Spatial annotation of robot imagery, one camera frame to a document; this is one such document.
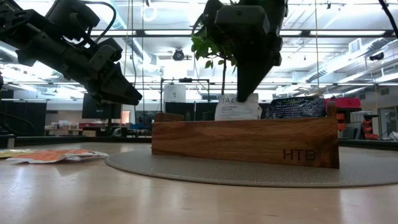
black robotic arm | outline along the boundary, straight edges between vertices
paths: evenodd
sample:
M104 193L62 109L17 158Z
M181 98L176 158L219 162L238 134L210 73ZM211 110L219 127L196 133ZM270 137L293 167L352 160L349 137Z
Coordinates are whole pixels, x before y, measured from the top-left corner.
M85 3L93 2L56 0L44 17L13 0L0 0L0 40L18 49L19 63L33 66L40 61L84 85L98 101L137 105L142 95L115 63L122 48L112 38L99 44L91 40L100 19ZM74 44L68 39L83 40Z

desk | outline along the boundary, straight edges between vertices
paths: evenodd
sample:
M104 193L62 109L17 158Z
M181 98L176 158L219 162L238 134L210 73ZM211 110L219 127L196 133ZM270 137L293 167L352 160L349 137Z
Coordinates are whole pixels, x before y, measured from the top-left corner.
M29 148L112 154L148 145L79 143ZM398 185L275 189L196 184L121 172L103 160L46 165L0 161L0 198L2 224L363 224L398 220Z
M45 130L45 135L55 135L55 136L78 136L83 133L82 129L47 129Z

robotic arm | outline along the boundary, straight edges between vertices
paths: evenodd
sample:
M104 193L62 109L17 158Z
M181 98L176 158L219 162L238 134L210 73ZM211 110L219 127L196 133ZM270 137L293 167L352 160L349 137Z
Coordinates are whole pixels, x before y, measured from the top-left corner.
M238 63L238 101L246 101L271 68L281 64L279 31L286 16L287 0L240 0L230 6L219 0L206 3L197 24L203 23L202 29L216 45L231 48Z
M114 11L112 22L95 41L90 32L100 19L86 4L105 4ZM98 43L115 17L114 8L104 2L56 0L44 17L32 9L23 10L13 0L0 0L0 41L18 49L19 63L33 66L40 61L84 85L98 101L137 105L142 95L123 76L120 63L115 63L122 48L112 38ZM74 44L67 39L83 40Z

round gray mat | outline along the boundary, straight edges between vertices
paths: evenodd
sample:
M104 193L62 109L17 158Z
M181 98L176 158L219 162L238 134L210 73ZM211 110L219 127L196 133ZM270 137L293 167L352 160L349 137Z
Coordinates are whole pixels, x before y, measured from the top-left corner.
M364 187L398 184L398 152L340 148L340 169L152 155L136 149L107 165L134 174L208 184L257 187Z

plant stem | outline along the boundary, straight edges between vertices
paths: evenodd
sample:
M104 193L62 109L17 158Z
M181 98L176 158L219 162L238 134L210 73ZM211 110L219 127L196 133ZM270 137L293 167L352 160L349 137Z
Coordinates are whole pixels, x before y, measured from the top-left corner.
M221 94L222 95L224 95L224 89L225 89L225 72L226 72L226 58L224 58L223 84L221 86Z

